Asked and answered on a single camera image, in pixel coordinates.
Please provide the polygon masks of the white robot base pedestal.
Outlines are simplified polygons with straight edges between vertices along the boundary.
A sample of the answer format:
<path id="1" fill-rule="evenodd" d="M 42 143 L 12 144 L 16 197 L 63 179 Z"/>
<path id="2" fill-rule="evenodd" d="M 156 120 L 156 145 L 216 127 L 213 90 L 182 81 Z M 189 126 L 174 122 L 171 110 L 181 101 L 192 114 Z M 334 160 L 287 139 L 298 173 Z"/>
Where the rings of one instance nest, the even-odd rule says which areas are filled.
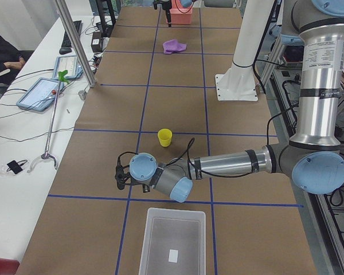
<path id="1" fill-rule="evenodd" d="M 272 0 L 247 2 L 232 65 L 215 75 L 219 101 L 258 101 L 253 68 L 274 5 Z"/>

